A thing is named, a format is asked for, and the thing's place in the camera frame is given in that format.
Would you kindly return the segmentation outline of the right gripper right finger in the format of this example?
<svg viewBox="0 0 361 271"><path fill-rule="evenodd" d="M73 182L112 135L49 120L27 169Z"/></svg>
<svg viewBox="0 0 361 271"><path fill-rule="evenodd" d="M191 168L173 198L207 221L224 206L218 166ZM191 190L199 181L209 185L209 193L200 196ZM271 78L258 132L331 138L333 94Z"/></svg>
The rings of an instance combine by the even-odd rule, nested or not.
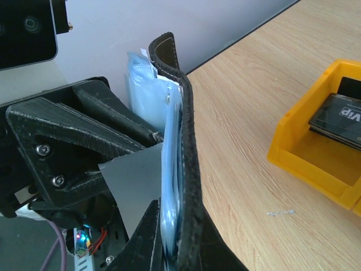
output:
<svg viewBox="0 0 361 271"><path fill-rule="evenodd" d="M248 268L226 245L205 208L199 252L199 270L248 271Z"/></svg>

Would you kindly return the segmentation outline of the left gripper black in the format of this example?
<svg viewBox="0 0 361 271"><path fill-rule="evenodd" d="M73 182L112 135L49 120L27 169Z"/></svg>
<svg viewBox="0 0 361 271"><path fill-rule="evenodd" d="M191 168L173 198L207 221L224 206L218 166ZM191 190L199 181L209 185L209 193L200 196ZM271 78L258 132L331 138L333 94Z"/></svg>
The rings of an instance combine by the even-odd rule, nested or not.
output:
<svg viewBox="0 0 361 271"><path fill-rule="evenodd" d="M25 204L15 195L33 186L36 210L62 228L100 229L114 202L98 165L144 149L134 121L101 102L80 103L73 88L104 83L92 77L1 104L1 214L16 217ZM56 207L49 200L65 202Z"/></svg>

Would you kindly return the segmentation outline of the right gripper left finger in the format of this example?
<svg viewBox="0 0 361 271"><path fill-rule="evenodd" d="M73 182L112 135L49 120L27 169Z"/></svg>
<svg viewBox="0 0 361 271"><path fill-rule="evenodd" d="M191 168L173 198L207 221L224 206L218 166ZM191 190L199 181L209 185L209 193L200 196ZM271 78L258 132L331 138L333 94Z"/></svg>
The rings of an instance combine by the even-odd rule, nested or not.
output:
<svg viewBox="0 0 361 271"><path fill-rule="evenodd" d="M160 201L153 200L124 249L106 270L161 271L164 269L160 234Z"/></svg>

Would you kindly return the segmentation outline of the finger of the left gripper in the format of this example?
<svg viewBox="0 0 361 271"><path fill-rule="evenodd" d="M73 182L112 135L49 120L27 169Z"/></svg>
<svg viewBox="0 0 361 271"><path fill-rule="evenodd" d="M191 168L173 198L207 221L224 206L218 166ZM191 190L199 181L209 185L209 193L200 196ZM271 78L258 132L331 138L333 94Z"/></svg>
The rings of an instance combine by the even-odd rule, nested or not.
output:
<svg viewBox="0 0 361 271"><path fill-rule="evenodd" d="M73 88L85 114L127 135L145 147L163 141L151 124L130 111L104 83L85 83Z"/></svg>

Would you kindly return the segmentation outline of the grey silver card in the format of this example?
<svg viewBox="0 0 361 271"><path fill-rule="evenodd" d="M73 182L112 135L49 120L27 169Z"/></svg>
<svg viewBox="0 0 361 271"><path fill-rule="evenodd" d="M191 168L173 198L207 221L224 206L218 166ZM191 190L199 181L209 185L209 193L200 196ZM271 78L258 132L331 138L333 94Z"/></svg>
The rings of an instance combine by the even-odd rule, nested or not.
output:
<svg viewBox="0 0 361 271"><path fill-rule="evenodd" d="M150 202L161 196L161 149L159 143L98 165L129 237Z"/></svg>

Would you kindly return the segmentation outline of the black VIP card stack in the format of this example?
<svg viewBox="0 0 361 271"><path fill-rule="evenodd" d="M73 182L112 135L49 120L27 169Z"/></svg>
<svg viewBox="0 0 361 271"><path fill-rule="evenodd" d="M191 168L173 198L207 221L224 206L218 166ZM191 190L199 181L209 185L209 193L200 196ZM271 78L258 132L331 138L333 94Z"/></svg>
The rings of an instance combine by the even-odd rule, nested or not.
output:
<svg viewBox="0 0 361 271"><path fill-rule="evenodd" d="M343 77L309 121L309 130L360 150L360 81Z"/></svg>

